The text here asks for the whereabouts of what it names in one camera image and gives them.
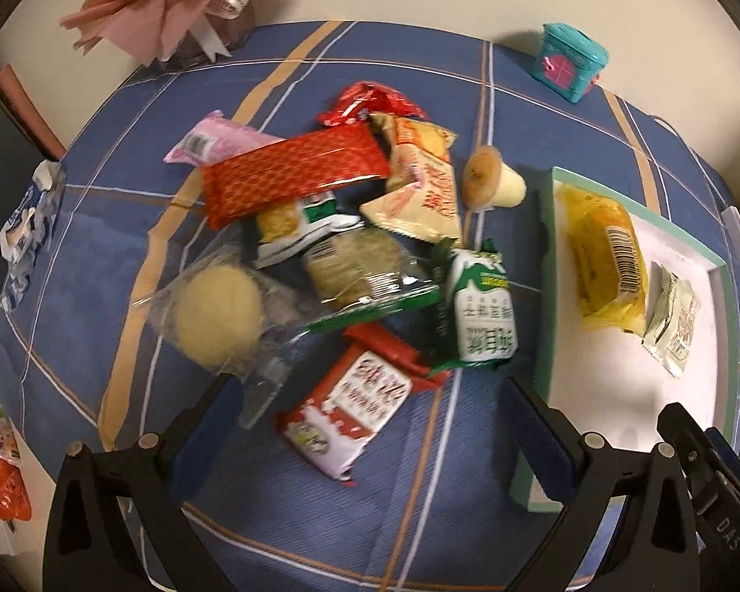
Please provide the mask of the cream white snack packet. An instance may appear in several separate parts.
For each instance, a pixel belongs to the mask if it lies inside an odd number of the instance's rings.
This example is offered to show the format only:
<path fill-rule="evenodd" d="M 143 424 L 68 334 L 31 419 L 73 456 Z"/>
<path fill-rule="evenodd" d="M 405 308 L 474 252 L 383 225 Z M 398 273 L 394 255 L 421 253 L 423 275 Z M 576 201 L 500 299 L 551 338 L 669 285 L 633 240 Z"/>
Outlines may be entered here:
<path fill-rule="evenodd" d="M 686 279 L 663 264 L 654 264 L 654 270 L 659 292 L 642 343 L 672 378 L 681 379 L 693 349 L 695 322 L 702 302 Z"/>

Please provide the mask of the clear packet round cake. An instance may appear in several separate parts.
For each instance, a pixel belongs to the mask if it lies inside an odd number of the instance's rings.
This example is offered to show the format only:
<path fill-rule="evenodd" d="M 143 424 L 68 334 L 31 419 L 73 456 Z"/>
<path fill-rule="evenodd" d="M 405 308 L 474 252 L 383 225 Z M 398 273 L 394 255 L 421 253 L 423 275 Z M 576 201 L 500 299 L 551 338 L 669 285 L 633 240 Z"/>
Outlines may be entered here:
<path fill-rule="evenodd" d="M 156 334 L 188 360 L 239 380 L 246 430 L 287 382 L 306 324 L 298 293 L 245 264 L 235 245 L 204 255 L 133 306 L 145 307 Z"/>

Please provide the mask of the red white milk snack packet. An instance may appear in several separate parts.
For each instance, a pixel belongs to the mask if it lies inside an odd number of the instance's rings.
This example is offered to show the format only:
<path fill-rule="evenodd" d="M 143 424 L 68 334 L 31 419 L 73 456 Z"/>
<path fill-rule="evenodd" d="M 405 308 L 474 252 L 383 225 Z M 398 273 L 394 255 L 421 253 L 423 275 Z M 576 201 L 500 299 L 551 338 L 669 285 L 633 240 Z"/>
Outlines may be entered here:
<path fill-rule="evenodd" d="M 444 386 L 415 347 L 378 322 L 349 326 L 346 350 L 293 410 L 275 418 L 278 433 L 311 465 L 349 482 L 355 462 L 413 394 Z"/>

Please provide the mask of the orange yellow cake packet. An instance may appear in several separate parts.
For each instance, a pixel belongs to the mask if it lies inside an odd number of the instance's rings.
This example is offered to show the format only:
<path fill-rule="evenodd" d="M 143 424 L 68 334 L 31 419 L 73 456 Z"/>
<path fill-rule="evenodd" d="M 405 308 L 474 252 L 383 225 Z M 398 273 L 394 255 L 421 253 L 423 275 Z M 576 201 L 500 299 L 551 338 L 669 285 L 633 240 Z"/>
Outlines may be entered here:
<path fill-rule="evenodd" d="M 588 329 L 617 328 L 642 338 L 648 273 L 628 211 L 608 196 L 563 185 L 558 191 Z"/>

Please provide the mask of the green white corn snack packet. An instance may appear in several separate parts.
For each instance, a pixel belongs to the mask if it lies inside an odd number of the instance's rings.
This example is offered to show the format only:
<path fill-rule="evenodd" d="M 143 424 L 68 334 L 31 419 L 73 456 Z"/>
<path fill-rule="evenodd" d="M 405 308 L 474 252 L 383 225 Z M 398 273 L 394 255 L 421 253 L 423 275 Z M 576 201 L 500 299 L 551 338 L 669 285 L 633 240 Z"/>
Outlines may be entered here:
<path fill-rule="evenodd" d="M 293 258 L 330 235 L 363 226 L 361 217 L 340 208 L 331 191 L 271 207 L 258 214 L 255 222 L 260 235 L 258 269 Z"/>

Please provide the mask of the clear green-edged cracker packet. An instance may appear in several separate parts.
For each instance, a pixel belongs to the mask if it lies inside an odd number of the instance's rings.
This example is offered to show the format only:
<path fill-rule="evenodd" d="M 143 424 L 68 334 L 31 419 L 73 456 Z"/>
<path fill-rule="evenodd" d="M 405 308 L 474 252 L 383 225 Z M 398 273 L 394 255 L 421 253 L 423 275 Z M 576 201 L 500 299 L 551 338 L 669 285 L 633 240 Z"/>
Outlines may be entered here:
<path fill-rule="evenodd" d="M 391 234 L 375 227 L 338 232 L 310 247 L 304 269 L 326 313 L 310 332 L 328 332 L 421 310 L 440 301 L 425 264 Z"/>

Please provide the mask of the jelly pudding cup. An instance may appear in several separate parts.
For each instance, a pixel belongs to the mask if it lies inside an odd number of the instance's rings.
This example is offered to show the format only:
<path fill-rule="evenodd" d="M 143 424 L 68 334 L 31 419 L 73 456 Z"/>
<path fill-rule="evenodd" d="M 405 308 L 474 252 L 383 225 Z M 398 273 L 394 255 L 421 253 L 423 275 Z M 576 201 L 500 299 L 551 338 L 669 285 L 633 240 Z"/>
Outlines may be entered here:
<path fill-rule="evenodd" d="M 494 207 L 511 209 L 524 200 L 526 183 L 502 160 L 496 147 L 482 146 L 464 166 L 461 196 L 465 206 L 475 213 Z"/>

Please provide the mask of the long red patterned packet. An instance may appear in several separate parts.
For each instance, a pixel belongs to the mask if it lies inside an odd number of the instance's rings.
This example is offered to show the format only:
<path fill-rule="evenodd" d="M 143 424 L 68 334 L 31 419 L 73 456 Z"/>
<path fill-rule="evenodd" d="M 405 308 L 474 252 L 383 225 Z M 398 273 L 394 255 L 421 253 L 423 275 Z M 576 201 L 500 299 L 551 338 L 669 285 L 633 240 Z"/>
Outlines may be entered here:
<path fill-rule="evenodd" d="M 208 226 L 218 231 L 279 203 L 389 175 L 368 126 L 308 132 L 204 167 Z"/>

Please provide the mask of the yellow swiss roll packet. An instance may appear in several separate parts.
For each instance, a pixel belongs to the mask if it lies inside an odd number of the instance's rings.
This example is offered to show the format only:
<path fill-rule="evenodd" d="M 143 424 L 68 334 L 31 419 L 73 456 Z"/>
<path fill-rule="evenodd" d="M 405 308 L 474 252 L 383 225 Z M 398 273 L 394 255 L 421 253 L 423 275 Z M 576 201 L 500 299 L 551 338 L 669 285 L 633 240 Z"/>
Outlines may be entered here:
<path fill-rule="evenodd" d="M 370 113 L 390 146 L 386 192 L 359 211 L 374 226 L 423 242 L 461 241 L 456 178 L 450 147 L 457 135 L 438 124 Z"/>

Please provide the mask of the orange bag on floor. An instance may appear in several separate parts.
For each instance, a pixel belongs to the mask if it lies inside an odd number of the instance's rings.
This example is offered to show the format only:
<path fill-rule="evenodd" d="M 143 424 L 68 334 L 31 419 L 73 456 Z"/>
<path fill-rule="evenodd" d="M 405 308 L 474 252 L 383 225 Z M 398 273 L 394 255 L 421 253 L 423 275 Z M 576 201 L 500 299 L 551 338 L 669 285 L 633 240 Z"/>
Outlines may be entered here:
<path fill-rule="evenodd" d="M 30 521 L 32 515 L 13 426 L 6 418 L 0 418 L 0 520 Z"/>

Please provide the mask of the blue plaid tablecloth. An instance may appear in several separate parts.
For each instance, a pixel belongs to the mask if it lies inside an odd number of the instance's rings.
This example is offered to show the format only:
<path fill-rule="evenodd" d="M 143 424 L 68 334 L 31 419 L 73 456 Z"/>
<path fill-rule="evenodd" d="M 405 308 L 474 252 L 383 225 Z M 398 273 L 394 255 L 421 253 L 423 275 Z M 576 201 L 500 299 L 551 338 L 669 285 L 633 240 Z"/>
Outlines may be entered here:
<path fill-rule="evenodd" d="M 719 174 L 663 120 L 607 91 L 568 103 L 528 56 L 468 36 L 389 23 L 275 24 L 228 62 L 181 74 L 137 68 L 66 154 L 68 190 L 28 296 L 0 317 L 0 401 L 49 472 L 92 441 L 149 230 L 183 186 L 164 162 L 206 112 L 260 106 L 252 126 L 291 136 L 353 81 L 381 81 L 457 132 L 457 155 L 490 136 L 523 173 L 563 167 L 642 199 L 722 257 L 730 238 Z M 297 460 L 270 429 L 236 432 L 193 513 L 245 590 L 487 590 L 504 584 L 547 528 L 511 503 L 497 383 L 476 373 L 415 398 L 342 486 Z"/>

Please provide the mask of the teal-rimmed white tray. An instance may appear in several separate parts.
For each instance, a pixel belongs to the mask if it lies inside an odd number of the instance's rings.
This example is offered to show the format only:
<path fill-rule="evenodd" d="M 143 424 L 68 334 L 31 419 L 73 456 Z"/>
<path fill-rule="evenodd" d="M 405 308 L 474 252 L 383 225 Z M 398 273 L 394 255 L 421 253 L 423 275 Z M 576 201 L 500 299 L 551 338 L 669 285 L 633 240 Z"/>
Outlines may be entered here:
<path fill-rule="evenodd" d="M 608 196 L 628 211 L 651 270 L 672 271 L 701 300 L 682 378 L 674 378 L 640 339 L 618 328 L 588 329 L 577 301 L 577 279 L 561 187 Z M 740 311 L 729 265 L 676 224 L 636 200 L 565 168 L 555 167 L 539 191 L 547 234 L 541 262 L 540 335 L 533 388 L 580 432 L 600 433 L 614 447 L 648 452 L 658 442 L 656 417 L 679 402 L 703 428 L 740 443 Z"/>

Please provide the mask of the pink snack packet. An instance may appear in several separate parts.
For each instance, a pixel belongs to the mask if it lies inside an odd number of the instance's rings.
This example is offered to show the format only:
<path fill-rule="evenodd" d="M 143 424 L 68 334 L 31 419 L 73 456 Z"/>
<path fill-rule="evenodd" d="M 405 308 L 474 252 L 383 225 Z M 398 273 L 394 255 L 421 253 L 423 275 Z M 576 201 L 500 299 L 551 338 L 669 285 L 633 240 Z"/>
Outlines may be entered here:
<path fill-rule="evenodd" d="M 232 122 L 222 111 L 212 111 L 168 151 L 164 162 L 210 166 L 276 142 L 280 142 L 280 138 Z"/>

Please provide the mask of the teal toy house box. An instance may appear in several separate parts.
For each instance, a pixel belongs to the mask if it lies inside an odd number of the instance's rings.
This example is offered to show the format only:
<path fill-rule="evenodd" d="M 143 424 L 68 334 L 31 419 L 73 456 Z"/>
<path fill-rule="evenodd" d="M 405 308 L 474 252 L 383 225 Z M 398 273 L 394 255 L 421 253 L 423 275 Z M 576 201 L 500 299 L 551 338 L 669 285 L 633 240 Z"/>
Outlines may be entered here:
<path fill-rule="evenodd" d="M 547 23 L 532 76 L 540 83 L 577 103 L 592 90 L 609 62 L 603 45 L 565 23 Z"/>

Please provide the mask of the small red snack packet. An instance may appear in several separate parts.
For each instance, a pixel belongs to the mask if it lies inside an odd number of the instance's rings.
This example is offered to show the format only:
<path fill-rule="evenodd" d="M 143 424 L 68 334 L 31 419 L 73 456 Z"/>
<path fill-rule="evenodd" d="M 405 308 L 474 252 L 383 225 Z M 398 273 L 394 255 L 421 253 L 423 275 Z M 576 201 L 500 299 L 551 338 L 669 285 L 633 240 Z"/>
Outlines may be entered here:
<path fill-rule="evenodd" d="M 366 122 L 373 112 L 429 119 L 429 115 L 401 91 L 378 81 L 359 80 L 340 91 L 330 109 L 320 113 L 317 121 L 325 127 L 357 124 Z"/>

